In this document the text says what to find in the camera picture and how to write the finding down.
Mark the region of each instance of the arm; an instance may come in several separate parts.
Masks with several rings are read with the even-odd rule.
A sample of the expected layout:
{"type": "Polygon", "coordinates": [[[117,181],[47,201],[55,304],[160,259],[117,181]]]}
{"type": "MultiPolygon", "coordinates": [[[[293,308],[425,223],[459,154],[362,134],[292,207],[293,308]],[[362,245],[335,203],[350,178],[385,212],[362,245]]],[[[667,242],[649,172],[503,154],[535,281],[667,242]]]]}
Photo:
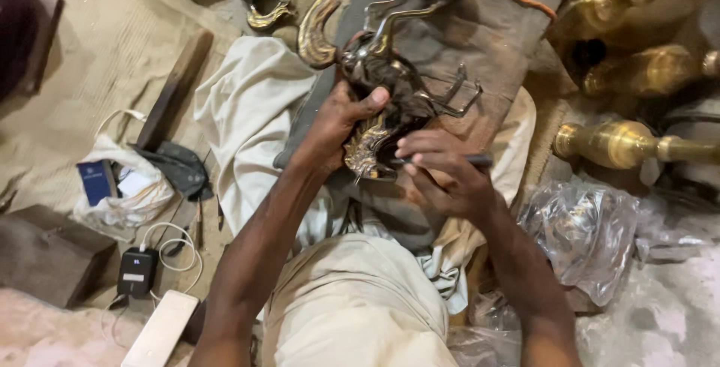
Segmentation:
{"type": "Polygon", "coordinates": [[[492,187],[488,169],[475,169],[457,152],[462,143],[445,131],[418,131],[397,143],[398,157],[418,190],[440,212],[468,219],[487,239],[499,284],[522,324],[525,367],[581,365],[575,348],[575,316],[546,258],[513,221],[492,187]],[[440,187],[428,169],[450,181],[440,187]]]}
{"type": "Polygon", "coordinates": [[[287,168],[222,256],[191,366],[249,366],[251,328],[270,296],[302,217],[329,174],[342,164],[342,143],[357,120],[387,103],[385,89],[352,102],[341,80],[315,117],[287,168]]]}

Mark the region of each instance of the charging cable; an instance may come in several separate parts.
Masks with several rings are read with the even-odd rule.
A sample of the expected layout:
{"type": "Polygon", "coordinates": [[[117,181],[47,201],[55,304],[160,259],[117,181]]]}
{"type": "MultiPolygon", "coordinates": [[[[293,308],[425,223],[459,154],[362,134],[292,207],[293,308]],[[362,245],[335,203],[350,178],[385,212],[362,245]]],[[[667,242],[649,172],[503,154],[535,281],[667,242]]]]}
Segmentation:
{"type": "MultiPolygon", "coordinates": [[[[167,241],[165,241],[163,244],[160,245],[160,249],[158,250],[158,252],[160,253],[159,254],[160,262],[163,263],[163,266],[165,266],[166,268],[168,268],[170,270],[182,272],[182,271],[187,271],[187,270],[190,270],[191,268],[193,268],[193,266],[195,265],[196,259],[200,264],[200,270],[197,272],[197,277],[195,277],[195,280],[192,282],[192,284],[190,284],[190,287],[188,287],[187,289],[185,289],[185,291],[183,291],[183,293],[187,293],[195,286],[195,284],[197,283],[197,280],[200,279],[200,275],[203,273],[203,268],[202,268],[203,267],[203,262],[202,262],[203,258],[200,257],[200,252],[198,252],[197,249],[195,249],[195,243],[193,243],[192,237],[190,237],[189,233],[187,233],[187,231],[185,231],[185,229],[181,228],[180,226],[171,224],[170,222],[158,222],[157,224],[149,227],[148,231],[145,233],[145,237],[142,238],[142,243],[140,244],[140,247],[139,247],[140,252],[145,252],[145,249],[148,247],[148,240],[153,236],[153,233],[155,232],[156,228],[159,226],[169,226],[171,228],[175,228],[175,229],[179,230],[180,232],[182,232],[185,236],[187,236],[187,239],[182,239],[182,238],[168,239],[167,241]],[[170,244],[172,242],[184,242],[187,246],[190,246],[190,249],[192,250],[192,261],[186,267],[176,268],[176,267],[169,265],[168,263],[165,262],[165,260],[163,260],[163,249],[165,248],[165,246],[167,246],[168,244],[170,244]]],[[[158,297],[153,292],[153,290],[150,290],[150,295],[153,297],[153,307],[155,307],[155,300],[159,301],[160,297],[158,297]]]]}
{"type": "MultiPolygon", "coordinates": [[[[107,334],[105,333],[105,327],[104,327],[104,324],[102,323],[102,322],[103,322],[103,317],[105,316],[106,312],[110,311],[110,308],[111,308],[113,305],[115,305],[116,303],[122,301],[123,299],[125,299],[125,297],[127,297],[125,294],[120,294],[120,295],[116,296],[115,299],[113,299],[112,302],[110,302],[109,304],[107,304],[107,307],[105,307],[105,309],[103,309],[103,310],[102,310],[102,313],[100,314],[100,332],[102,332],[102,336],[103,336],[103,338],[105,339],[106,342],[109,342],[110,339],[107,337],[107,334]]],[[[118,315],[115,316],[115,319],[113,320],[113,323],[110,325],[110,337],[113,338],[112,342],[113,342],[116,346],[122,347],[122,348],[124,348],[124,349],[127,349],[128,346],[124,346],[124,345],[122,345],[122,344],[119,344],[119,343],[117,342],[117,340],[115,339],[115,325],[117,325],[117,320],[120,319],[120,314],[122,314],[122,312],[124,312],[125,309],[127,309],[127,308],[128,308],[127,305],[125,305],[125,306],[123,307],[122,311],[121,311],[118,315]]]]}

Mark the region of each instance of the blue booklet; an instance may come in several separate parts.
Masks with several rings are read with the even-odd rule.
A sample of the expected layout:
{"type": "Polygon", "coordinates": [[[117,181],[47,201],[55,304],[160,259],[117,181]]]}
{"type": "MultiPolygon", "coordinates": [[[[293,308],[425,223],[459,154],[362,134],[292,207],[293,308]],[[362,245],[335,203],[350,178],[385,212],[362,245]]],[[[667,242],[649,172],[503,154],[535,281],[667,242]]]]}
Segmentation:
{"type": "Polygon", "coordinates": [[[83,180],[88,203],[94,207],[105,197],[116,197],[117,186],[110,168],[110,160],[77,163],[80,178],[83,180]]]}

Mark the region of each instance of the black adapter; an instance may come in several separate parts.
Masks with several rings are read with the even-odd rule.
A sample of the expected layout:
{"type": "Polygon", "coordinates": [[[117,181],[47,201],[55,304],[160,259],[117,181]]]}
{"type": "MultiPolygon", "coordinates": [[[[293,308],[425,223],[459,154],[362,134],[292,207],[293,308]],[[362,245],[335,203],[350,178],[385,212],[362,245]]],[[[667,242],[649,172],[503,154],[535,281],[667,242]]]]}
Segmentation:
{"type": "Polygon", "coordinates": [[[158,266],[157,250],[131,247],[122,254],[120,275],[117,277],[117,293],[135,299],[145,298],[153,288],[155,271],[158,266]]]}

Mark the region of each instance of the dusty floor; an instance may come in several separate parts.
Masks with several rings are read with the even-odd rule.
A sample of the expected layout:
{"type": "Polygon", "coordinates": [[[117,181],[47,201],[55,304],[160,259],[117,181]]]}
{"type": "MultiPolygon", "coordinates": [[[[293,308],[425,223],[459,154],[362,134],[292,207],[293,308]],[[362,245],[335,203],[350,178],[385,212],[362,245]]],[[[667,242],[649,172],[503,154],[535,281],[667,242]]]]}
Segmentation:
{"type": "MultiPolygon", "coordinates": [[[[231,41],[248,31],[240,0],[66,2],[41,93],[0,104],[0,187],[14,177],[19,180],[12,209],[43,203],[70,212],[81,193],[74,164],[92,147],[99,123],[118,108],[147,113],[183,42],[198,26],[215,34],[202,78],[217,67],[231,41]]],[[[292,44],[294,33],[294,28],[285,27],[275,35],[292,44]]],[[[543,45],[541,51],[552,53],[548,47],[543,45]]],[[[539,119],[526,187],[541,182],[541,174],[545,178],[570,174],[569,166],[558,159],[550,157],[548,167],[545,162],[550,156],[552,129],[572,111],[567,100],[577,90],[566,81],[547,80],[548,75],[558,76],[557,61],[539,60],[525,84],[535,98],[539,119]]],[[[207,169],[213,171],[212,155],[192,121],[190,104],[188,98],[173,140],[206,158],[207,169]]],[[[139,129],[137,123],[117,121],[110,132],[120,140],[133,141],[139,129]]],[[[216,211],[214,201],[203,205],[207,270],[214,270],[223,246],[231,239],[227,227],[218,231],[216,211]]],[[[193,206],[178,200],[162,220],[184,226],[192,224],[193,215],[193,206]]],[[[168,232],[164,239],[175,236],[168,232]]],[[[606,313],[578,320],[578,342],[586,365],[720,365],[720,348],[714,344],[720,337],[719,262],[720,249],[716,247],[682,264],[641,268],[634,263],[606,313]]],[[[108,271],[107,289],[91,298],[90,307],[72,312],[0,290],[4,321],[0,325],[0,365],[118,365],[126,350],[102,338],[99,320],[103,311],[97,309],[112,300],[114,272],[117,270],[108,271]]],[[[205,272],[189,293],[205,297],[211,275],[205,272]]],[[[193,272],[164,272],[159,289],[184,290],[193,278],[193,272]]],[[[131,344],[151,310],[149,301],[133,301],[114,330],[118,342],[131,344]]],[[[104,318],[106,332],[110,332],[113,317],[105,314],[104,318]]],[[[190,351],[186,345],[179,347],[170,365],[184,365],[190,351]]]]}

